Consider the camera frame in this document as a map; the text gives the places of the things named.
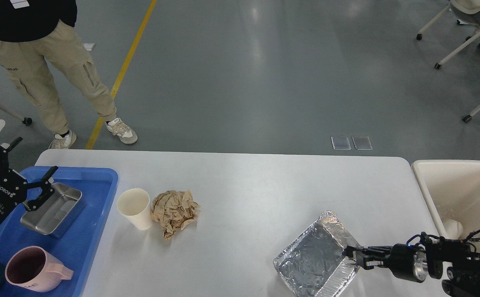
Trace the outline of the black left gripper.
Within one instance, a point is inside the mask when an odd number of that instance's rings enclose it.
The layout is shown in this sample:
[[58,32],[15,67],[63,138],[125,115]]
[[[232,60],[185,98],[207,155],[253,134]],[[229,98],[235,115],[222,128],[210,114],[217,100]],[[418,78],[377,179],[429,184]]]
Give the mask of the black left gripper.
[[[23,204],[26,211],[36,211],[40,209],[46,201],[53,195],[54,189],[50,179],[59,167],[50,167],[40,178],[40,181],[27,183],[27,180],[18,172],[9,167],[8,154],[21,141],[23,137],[17,137],[5,147],[7,143],[0,145],[0,225],[20,204]],[[27,190],[40,188],[40,195],[33,200],[26,199]]]

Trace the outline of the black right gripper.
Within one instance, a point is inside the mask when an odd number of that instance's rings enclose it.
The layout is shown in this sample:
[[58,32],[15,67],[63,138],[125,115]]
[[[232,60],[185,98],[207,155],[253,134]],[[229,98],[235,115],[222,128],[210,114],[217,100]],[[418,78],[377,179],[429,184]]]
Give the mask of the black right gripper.
[[348,245],[344,255],[354,258],[357,265],[365,270],[375,267],[389,268],[393,276],[402,280],[422,283],[428,275],[425,252],[411,245],[395,244],[365,248]]

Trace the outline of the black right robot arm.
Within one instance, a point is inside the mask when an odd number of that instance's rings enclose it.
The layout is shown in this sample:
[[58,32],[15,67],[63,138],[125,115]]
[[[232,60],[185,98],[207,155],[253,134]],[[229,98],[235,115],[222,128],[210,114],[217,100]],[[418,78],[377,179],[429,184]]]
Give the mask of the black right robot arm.
[[[480,229],[463,239],[447,239],[422,232],[414,235],[419,242],[393,246],[353,247],[344,250],[347,257],[363,269],[387,268],[398,279],[422,283],[427,277],[447,279],[441,285],[450,297],[480,297]],[[443,263],[450,266],[444,271]]]

